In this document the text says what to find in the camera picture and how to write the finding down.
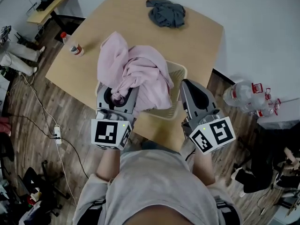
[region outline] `desk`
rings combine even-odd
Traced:
[[[45,11],[34,11],[30,17],[27,19],[28,23],[37,23],[37,24],[44,24],[48,16],[51,15],[51,17],[54,19],[54,21],[60,26],[62,31],[65,31],[67,34],[73,34],[73,32],[78,28],[78,25],[76,26],[75,23],[68,23],[65,25],[61,19],[57,16],[56,12],[54,11],[64,0],[54,0]]]
[[[160,28],[148,18],[151,8],[146,0],[105,0],[74,32],[85,54],[75,57],[64,46],[51,65],[46,78],[65,92],[96,109],[97,61],[100,44],[118,31],[128,46],[150,45],[166,60],[187,68],[187,77],[207,86],[220,44],[223,27],[215,21],[186,8],[186,25],[179,29]],[[180,109],[172,121],[142,112],[134,132],[179,151],[184,141],[181,122],[186,117]]]

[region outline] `plastic water bottle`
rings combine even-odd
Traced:
[[[72,41],[71,36],[66,32],[62,32],[60,37],[62,42],[69,47],[69,50],[72,54],[81,57],[84,54],[84,49],[75,41]]]
[[[249,81],[243,81],[226,89],[223,94],[223,100],[229,106],[243,106],[251,102],[254,94],[262,92],[263,86],[261,83],[253,84]]]
[[[270,117],[273,113],[278,115],[279,108],[280,108],[280,104],[276,104],[275,106],[270,107],[268,109],[252,111],[252,112],[250,112],[250,114],[254,115],[257,118]]]
[[[248,104],[240,106],[240,109],[243,113],[248,113],[255,110],[264,110],[268,109],[271,103],[271,94],[260,93],[255,94]]]

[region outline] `sneaker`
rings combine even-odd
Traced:
[[[245,196],[245,195],[246,195],[246,193],[244,192],[244,190],[241,190],[239,196],[240,196],[240,197],[243,197],[243,196]]]
[[[40,50],[39,50],[39,54],[41,55],[44,51],[45,51],[46,47],[43,46]]]
[[[231,174],[231,179],[235,180],[236,175],[238,174],[239,170],[243,169],[242,167],[239,167],[237,170],[235,170],[235,172],[233,174]]]

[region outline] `wooden floor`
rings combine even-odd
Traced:
[[[62,44],[53,39],[58,31],[59,27],[54,22],[50,22],[46,28],[46,35],[43,37],[41,45],[45,45],[47,49],[38,64],[39,70],[33,86],[47,111],[60,124],[62,137],[69,140],[76,147],[84,170],[90,175],[95,172],[102,156],[102,151],[90,143],[90,119],[95,117],[95,112],[45,78],[51,63],[62,48]],[[21,78],[17,77],[13,84],[20,80]],[[214,73],[211,75],[208,89],[214,94],[219,107],[230,116],[236,136],[243,136],[251,144],[255,139],[253,130],[256,128],[256,121],[248,115],[242,114],[237,109],[225,105],[222,100],[222,94],[228,87],[229,84],[222,78]],[[8,112],[29,117],[45,133],[50,135],[40,104],[30,87],[22,81],[12,91]],[[47,122],[50,124],[50,128],[53,129],[54,123],[49,116],[47,116]],[[16,177],[17,175],[23,176],[28,167],[31,166],[37,172],[42,172],[41,162],[47,159],[47,169],[49,174],[54,177],[62,171],[62,166],[54,140],[46,137],[25,118],[12,117],[11,124],[11,139],[15,150],[15,161],[12,163],[5,159],[4,162],[7,169],[12,173],[9,179],[21,194],[22,190],[18,186]],[[60,146],[59,151],[71,190],[76,201],[78,201],[80,192],[87,179],[80,167],[74,149],[64,142]],[[228,192],[242,212],[244,224],[266,225],[276,211],[276,207],[273,204],[280,197],[280,191],[272,190],[259,201],[259,206],[266,209],[265,214],[260,216],[261,211],[256,206],[256,202],[268,190],[239,198],[242,185],[230,179],[233,164],[242,161],[247,155],[248,152],[237,141],[218,150],[213,155],[216,175],[220,178],[225,178]],[[64,179],[57,184],[57,187],[64,192],[69,192]],[[69,200],[60,198],[60,203],[63,205],[63,209],[58,217],[52,217],[52,224],[71,224],[75,211],[74,201],[72,198]]]

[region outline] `white basket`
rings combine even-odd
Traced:
[[[188,71],[184,66],[182,66],[178,63],[167,61],[167,65],[168,65],[169,75],[174,83],[174,87],[170,91],[172,107],[170,107],[169,109],[163,109],[163,110],[148,109],[143,112],[148,113],[152,116],[161,118],[161,119],[173,120],[176,117],[177,110],[179,108],[178,99],[179,99],[179,95],[180,95],[180,84],[183,79],[187,78]],[[97,96],[99,90],[102,88],[102,86],[103,86],[102,83],[98,82],[98,84],[96,86],[96,90],[95,90],[96,96]]]

